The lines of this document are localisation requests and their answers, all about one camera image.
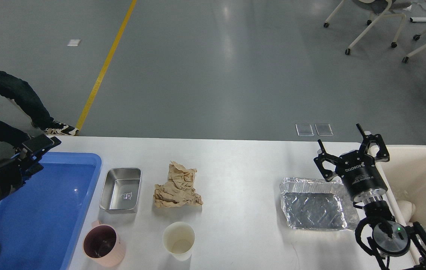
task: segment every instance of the person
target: person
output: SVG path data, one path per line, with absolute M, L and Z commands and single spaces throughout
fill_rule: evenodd
M 27 82 L 4 71 L 0 71 L 0 95 L 12 99 L 31 118 L 31 124 L 47 135 L 75 136 L 79 132 L 74 126 L 53 119 Z M 22 130 L 0 121 L 0 142 L 18 147 L 30 138 L 31 136 Z

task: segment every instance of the blue plastic tray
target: blue plastic tray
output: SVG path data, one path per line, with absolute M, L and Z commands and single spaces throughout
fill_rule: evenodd
M 91 153 L 48 152 L 45 168 L 0 201 L 0 270 L 63 270 L 100 174 Z

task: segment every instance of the yellow floor line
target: yellow floor line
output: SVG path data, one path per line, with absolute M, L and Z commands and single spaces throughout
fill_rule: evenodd
M 96 94 L 98 93 L 98 89 L 100 89 L 100 85 L 101 85 L 101 82 L 103 81 L 103 77 L 105 77 L 105 74 L 107 73 L 108 67 L 110 66 L 111 59 L 113 58 L 113 55 L 115 54 L 115 51 L 117 50 L 120 39 L 122 39 L 123 31 L 125 30 L 129 17 L 131 16 L 133 9 L 135 8 L 135 5 L 136 5 L 136 0 L 131 1 L 131 4 L 128 8 L 128 12 L 124 16 L 123 22 L 120 26 L 120 29 L 118 30 L 117 36 L 115 37 L 115 41 L 113 41 L 113 44 L 111 45 L 110 52 L 108 53 L 108 56 L 105 59 L 105 63 L 103 63 L 103 67 L 101 68 L 100 74 L 98 75 L 98 78 L 96 79 L 93 89 L 91 90 L 90 96 L 88 97 L 88 100 L 86 101 L 85 107 L 83 108 L 83 111 L 81 112 L 81 115 L 79 116 L 78 122 L 76 123 L 76 128 L 78 128 L 79 130 L 81 130 L 81 128 L 83 127 L 83 124 L 85 123 L 86 116 L 88 116 L 88 112 L 90 111 L 93 101 L 95 100 Z

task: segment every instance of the white table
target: white table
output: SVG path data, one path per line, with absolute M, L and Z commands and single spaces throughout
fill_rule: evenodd
M 283 177 L 320 178 L 313 158 L 316 142 L 233 141 L 115 137 L 59 137 L 54 152 L 93 152 L 102 158 L 98 184 L 69 269 L 103 269 L 83 254 L 90 224 L 97 219 L 116 227 L 127 245 L 114 269 L 275 269 L 378 270 L 374 257 L 357 245 L 352 231 L 293 231 L 280 207 Z M 358 143 L 324 143 L 333 155 L 358 149 Z M 194 187 L 202 207 L 153 205 L 155 183 L 167 180 L 168 164 L 196 168 Z M 141 169 L 136 214 L 111 215 L 98 205 L 107 171 Z M 162 245 L 163 230 L 184 221 L 195 230 L 193 254 L 176 261 Z M 409 253 L 392 258 L 390 268 L 412 267 Z

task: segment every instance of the mug handle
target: mug handle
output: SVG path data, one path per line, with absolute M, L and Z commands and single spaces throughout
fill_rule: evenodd
M 99 220 L 97 220 L 97 221 L 91 223 L 91 227 L 94 228 L 94 227 L 96 227 L 100 224 L 101 224 L 101 222 Z

